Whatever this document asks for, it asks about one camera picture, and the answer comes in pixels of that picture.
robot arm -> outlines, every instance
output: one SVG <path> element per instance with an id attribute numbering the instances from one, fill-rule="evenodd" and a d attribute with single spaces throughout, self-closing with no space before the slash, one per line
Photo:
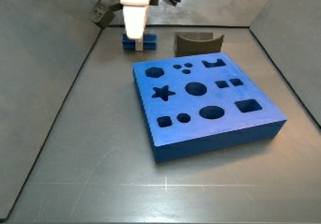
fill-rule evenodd
<path id="1" fill-rule="evenodd" d="M 120 0 L 125 32 L 129 39 L 141 39 L 150 0 Z"/>
<path id="2" fill-rule="evenodd" d="M 141 40 L 148 17 L 149 6 L 157 6 L 159 0 L 98 0 L 89 11 L 92 22 L 105 28 L 112 19 L 113 11 L 122 9 L 125 31 L 129 39 Z M 167 4 L 175 6 L 180 0 L 163 0 Z"/>

rectangular hole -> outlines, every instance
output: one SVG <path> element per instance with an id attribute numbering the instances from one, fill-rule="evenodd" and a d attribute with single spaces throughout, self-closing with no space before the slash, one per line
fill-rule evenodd
<path id="1" fill-rule="evenodd" d="M 236 101 L 235 106 L 241 113 L 262 110 L 260 105 L 253 99 Z"/>

gray floor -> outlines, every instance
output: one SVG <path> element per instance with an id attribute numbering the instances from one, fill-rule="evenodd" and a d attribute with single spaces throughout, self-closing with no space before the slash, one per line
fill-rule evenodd
<path id="1" fill-rule="evenodd" d="M 173 57 L 173 32 L 225 35 L 223 52 L 288 121 L 272 140 L 160 165 L 130 63 Z M 58 115 L 9 222 L 321 222 L 319 129 L 248 29 L 152 28 L 159 47 L 124 52 L 102 32 Z"/>

blue block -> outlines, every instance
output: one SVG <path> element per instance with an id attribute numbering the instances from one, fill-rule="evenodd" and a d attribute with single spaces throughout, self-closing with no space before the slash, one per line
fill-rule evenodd
<path id="1" fill-rule="evenodd" d="M 134 50 L 134 40 L 128 39 L 126 35 L 122 34 L 122 49 Z M 156 35 L 144 34 L 142 35 L 142 50 L 155 50 L 156 49 Z"/>
<path id="2" fill-rule="evenodd" d="M 132 71 L 155 162 L 272 138 L 287 120 L 223 53 Z"/>

star-shaped hole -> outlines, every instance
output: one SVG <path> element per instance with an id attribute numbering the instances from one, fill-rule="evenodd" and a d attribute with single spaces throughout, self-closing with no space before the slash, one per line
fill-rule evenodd
<path id="1" fill-rule="evenodd" d="M 152 98 L 160 97 L 164 101 L 168 101 L 168 96 L 175 95 L 172 91 L 169 91 L 169 87 L 165 85 L 160 88 L 152 87 L 153 89 L 153 95 L 150 96 Z"/>

